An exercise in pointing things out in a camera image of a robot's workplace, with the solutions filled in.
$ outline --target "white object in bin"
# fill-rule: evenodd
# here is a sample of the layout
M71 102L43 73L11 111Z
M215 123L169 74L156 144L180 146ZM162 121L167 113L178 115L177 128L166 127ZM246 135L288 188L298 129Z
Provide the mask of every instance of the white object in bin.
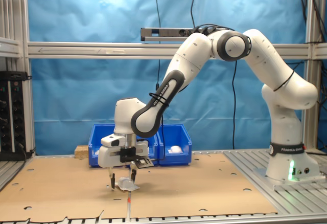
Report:
M123 191L135 191L139 189L137 185L134 184L134 181L131 180L129 177L121 177L118 180L117 186Z
M168 150L168 152L170 154L174 154L174 153L182 153L183 151L179 146L172 146L170 150Z

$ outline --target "aluminum frame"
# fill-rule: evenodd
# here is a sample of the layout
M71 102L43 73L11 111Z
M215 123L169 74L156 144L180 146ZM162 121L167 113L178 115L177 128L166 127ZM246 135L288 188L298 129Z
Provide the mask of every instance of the aluminum frame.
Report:
M321 16L324 18L325 0L320 0ZM318 40L318 23L315 18L312 0L308 0L308 23L306 41L313 42ZM0 70L17 70L30 72L30 58L39 59L171 59L179 48L180 44L142 44L142 43L85 43L85 42L29 42L28 12L27 0L2 0L0 2ZM299 60L307 59L305 64L305 78L320 86L320 61L327 57L327 43L309 43L309 44L274 44L274 47L283 59ZM32 110L32 90L31 81L25 81L23 86L24 94L24 110L25 110L25 128L26 142L28 150L35 146L34 141L34 119ZM302 119L303 139L308 148L316 147L318 113L317 107L304 111ZM297 193L287 195L286 189L280 189L273 193L265 186L256 183L255 174L251 173L253 168L259 165L265 165L264 156L258 154L250 156L248 150L224 151L224 154L232 160L235 165L248 177L248 179L256 184L262 190L263 195L267 199L274 200L274 205L280 210L278 215L240 215L240 216L195 216L195 217L167 217L165 220L161 218L152 219L85 219L85 220L68 220L65 219L60 224L93 224L93 223L112 223L112 222L139 222L139 223L318 223L326 222L326 213L310 213L310 210L317 209L316 206L300 203L298 209L295 203L298 199L316 200L321 196L321 192L314 192L313 196L299 196ZM6 179L12 176L19 169L20 164L10 162L5 168ZM327 199L324 198L321 204L327 205Z
M27 0L1 0L0 12L0 70L22 71L31 75L27 49ZM35 147L31 84L30 80L22 83L26 151Z
M320 3L319 11L321 18L324 19L325 15L325 1L316 0ZM319 42L321 35L319 32L320 21L316 17L316 13L313 6L313 0L308 0L308 16L307 16L307 30L306 30L306 42ZM304 78L310 83L314 84L318 90L320 90L320 79L321 79L321 61L317 59L318 46L324 43L311 45L309 47L310 58L305 62ZM302 112L302 139L305 146L310 148L317 148L317 137L318 137L318 117L319 117L319 105L315 104L314 107Z

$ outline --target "cardboard sheet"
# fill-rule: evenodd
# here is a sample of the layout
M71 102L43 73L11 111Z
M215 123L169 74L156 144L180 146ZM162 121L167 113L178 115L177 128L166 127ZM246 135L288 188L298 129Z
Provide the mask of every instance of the cardboard sheet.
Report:
M128 175L127 168L114 172L116 179ZM107 185L108 171L89 168L87 159L34 159L0 192L0 222L97 218L103 211L126 218L128 193Z
M132 218L277 212L223 154L193 155L190 166L142 169L135 183Z

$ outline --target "blue bin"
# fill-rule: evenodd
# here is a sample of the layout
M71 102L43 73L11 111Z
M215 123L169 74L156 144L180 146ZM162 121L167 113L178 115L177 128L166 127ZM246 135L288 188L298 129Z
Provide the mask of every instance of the blue bin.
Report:
M99 149L102 146L101 139L108 135L111 135L114 130L114 124L95 124L93 125L90 139L88 141L88 163L92 167L98 167L98 153ZM158 137L157 135L146 138L149 141L149 158L157 159L158 157Z
M165 148L162 139L162 126L157 133L159 140L160 165L187 165L192 161L192 141L183 124L164 124L163 135L165 137ZM182 153L169 153L172 146L179 146Z

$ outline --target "blue curtain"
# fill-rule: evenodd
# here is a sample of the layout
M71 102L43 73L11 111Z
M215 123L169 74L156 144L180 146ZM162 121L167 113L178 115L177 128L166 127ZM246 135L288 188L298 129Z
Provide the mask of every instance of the blue curtain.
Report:
M192 0L158 0L162 27L193 27ZM31 41L140 42L141 27L158 27L155 0L28 0ZM273 43L302 43L300 0L195 0L195 24L259 29ZM36 151L71 154L88 143L94 123L113 123L118 99L148 102L157 60L33 59ZM169 60L161 61L160 80ZM302 75L303 65L297 72ZM234 63L210 60L172 101L165 123L183 123L194 150L231 149ZM270 118L262 83L244 61L235 78L236 148L267 148Z

